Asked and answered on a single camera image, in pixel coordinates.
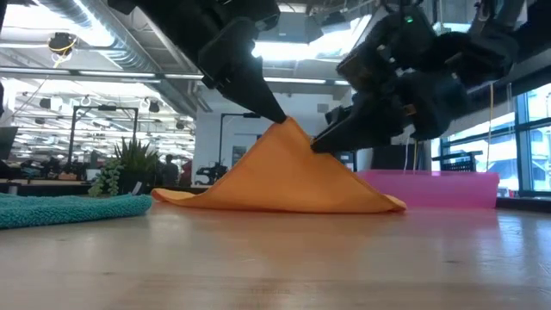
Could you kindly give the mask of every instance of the pink container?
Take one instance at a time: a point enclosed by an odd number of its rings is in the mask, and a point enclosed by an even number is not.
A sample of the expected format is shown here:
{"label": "pink container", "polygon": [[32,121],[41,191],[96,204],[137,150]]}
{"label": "pink container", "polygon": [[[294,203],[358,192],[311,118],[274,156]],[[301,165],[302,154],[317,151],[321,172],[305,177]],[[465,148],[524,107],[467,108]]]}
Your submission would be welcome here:
{"label": "pink container", "polygon": [[407,207],[495,208],[499,174],[455,171],[364,170],[357,175]]}

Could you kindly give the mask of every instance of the fabric fold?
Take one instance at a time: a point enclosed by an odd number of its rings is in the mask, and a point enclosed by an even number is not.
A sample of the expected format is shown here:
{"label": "fabric fold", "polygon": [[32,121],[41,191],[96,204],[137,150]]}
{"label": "fabric fold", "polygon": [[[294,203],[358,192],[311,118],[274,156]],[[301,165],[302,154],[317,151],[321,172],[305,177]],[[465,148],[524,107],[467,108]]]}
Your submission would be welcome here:
{"label": "fabric fold", "polygon": [[379,193],[330,154],[317,154],[299,124],[272,125],[214,186],[200,195],[155,189],[161,202],[189,208],[300,213],[379,213],[406,205]]}

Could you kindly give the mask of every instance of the window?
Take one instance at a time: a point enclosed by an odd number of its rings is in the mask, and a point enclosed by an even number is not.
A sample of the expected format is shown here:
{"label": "window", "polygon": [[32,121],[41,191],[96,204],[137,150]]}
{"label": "window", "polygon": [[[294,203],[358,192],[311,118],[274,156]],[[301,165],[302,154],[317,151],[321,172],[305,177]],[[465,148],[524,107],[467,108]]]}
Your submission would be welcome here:
{"label": "window", "polygon": [[551,117],[551,84],[526,93],[528,102],[528,120],[537,121]]}
{"label": "window", "polygon": [[[476,171],[486,172],[486,161],[488,160],[487,138],[465,144],[452,145],[449,151],[451,153],[482,151],[481,155],[474,157],[476,160]],[[499,187],[518,190],[517,142],[515,135],[505,134],[492,137],[489,159],[488,170],[499,174]]]}
{"label": "window", "polygon": [[[441,150],[443,154],[482,152],[475,156],[475,168],[484,172],[487,167],[498,173],[500,191],[551,196],[551,84],[518,94],[511,102],[516,112],[493,119],[491,128],[485,121],[440,139],[441,147],[433,143],[432,156]],[[483,121],[485,116],[476,117]],[[492,133],[490,144],[488,130]]]}
{"label": "window", "polygon": [[530,140],[532,142],[543,142],[543,133],[539,130],[531,131]]}
{"label": "window", "polygon": [[536,191],[551,190],[551,147],[549,134],[551,126],[530,130],[530,165],[532,189]]}
{"label": "window", "polygon": [[[488,133],[489,121],[485,121],[482,124],[479,124],[475,127],[471,127],[467,130],[463,130],[460,133],[452,134],[448,137],[449,141],[455,141],[459,139],[464,139],[466,137],[474,136],[477,134]],[[515,113],[511,112],[509,114],[497,117],[492,120],[492,130],[497,130],[501,128],[512,127],[515,125]]]}

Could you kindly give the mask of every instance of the wooden table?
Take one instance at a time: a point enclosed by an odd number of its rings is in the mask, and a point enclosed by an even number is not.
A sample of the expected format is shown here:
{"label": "wooden table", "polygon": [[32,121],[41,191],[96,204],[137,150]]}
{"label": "wooden table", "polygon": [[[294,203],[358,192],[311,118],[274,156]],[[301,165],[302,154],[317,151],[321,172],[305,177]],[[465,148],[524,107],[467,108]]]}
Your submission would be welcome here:
{"label": "wooden table", "polygon": [[0,309],[549,309],[551,218],[156,206],[0,231]]}

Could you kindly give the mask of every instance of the cable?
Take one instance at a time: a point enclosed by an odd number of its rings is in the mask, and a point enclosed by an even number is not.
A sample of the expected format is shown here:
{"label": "cable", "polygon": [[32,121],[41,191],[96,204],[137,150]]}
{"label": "cable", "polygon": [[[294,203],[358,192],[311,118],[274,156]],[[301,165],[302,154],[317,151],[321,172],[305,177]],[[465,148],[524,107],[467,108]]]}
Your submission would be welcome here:
{"label": "cable", "polygon": [[408,136],[407,137],[407,140],[406,140],[406,162],[404,163],[404,172],[406,172],[406,169],[407,169],[407,149],[409,148],[410,144],[410,137]]}
{"label": "cable", "polygon": [[486,150],[486,172],[490,168],[490,144],[492,143],[493,83],[490,84],[490,121],[488,123],[488,149]]}

